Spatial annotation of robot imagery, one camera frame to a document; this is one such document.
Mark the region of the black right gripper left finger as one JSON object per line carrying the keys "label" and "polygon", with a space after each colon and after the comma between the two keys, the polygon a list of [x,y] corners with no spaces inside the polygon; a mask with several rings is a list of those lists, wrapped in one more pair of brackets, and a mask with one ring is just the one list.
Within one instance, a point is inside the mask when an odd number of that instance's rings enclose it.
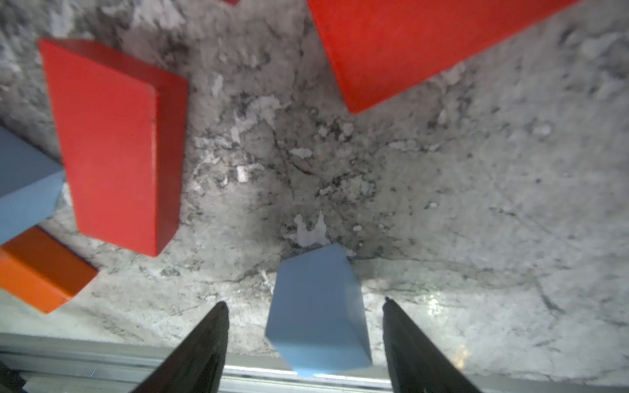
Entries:
{"label": "black right gripper left finger", "polygon": [[136,392],[217,392],[229,341],[229,308],[218,302]]}

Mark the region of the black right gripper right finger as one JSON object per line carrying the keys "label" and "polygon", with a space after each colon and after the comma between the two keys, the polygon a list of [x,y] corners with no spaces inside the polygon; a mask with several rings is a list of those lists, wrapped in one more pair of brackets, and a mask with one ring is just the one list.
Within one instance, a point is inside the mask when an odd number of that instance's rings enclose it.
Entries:
{"label": "black right gripper right finger", "polygon": [[389,297],[383,305],[383,344],[394,392],[480,393]]}

